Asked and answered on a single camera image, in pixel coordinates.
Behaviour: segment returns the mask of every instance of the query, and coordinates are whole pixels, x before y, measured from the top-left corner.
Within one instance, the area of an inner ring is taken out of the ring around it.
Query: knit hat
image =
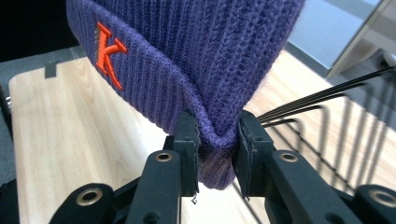
[[[288,37],[304,0],[67,0],[69,25],[114,91],[167,133],[190,110],[198,178],[234,178],[239,113]]]

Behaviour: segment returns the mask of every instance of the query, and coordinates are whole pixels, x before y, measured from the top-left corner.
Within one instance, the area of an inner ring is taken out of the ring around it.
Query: wire basket
[[[337,189],[396,189],[396,68],[311,94],[258,116],[277,149],[301,153]]]

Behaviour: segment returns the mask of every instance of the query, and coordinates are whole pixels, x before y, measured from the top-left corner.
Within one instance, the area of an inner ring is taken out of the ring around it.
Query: light wood surface
[[[87,59],[58,64],[57,77],[44,78],[44,69],[20,74],[9,87],[21,223],[47,223],[68,194],[87,183],[119,188],[140,176],[147,155],[163,146],[165,133],[123,102]],[[328,87],[329,83],[282,52],[246,109],[260,115]],[[306,132],[315,131],[318,121],[310,116],[303,119]],[[329,133],[338,132],[339,125]],[[278,148],[284,147],[271,135]],[[389,131],[389,136],[386,146],[394,149],[396,135]],[[330,137],[328,143],[332,148],[336,139]],[[327,152],[326,157],[335,153]],[[377,172],[385,169],[384,174],[396,174],[394,152],[387,153],[381,156]],[[375,178],[396,186],[387,175]],[[183,199],[183,223],[256,223],[234,188],[200,187],[198,204]],[[249,203],[267,223],[263,199]]]

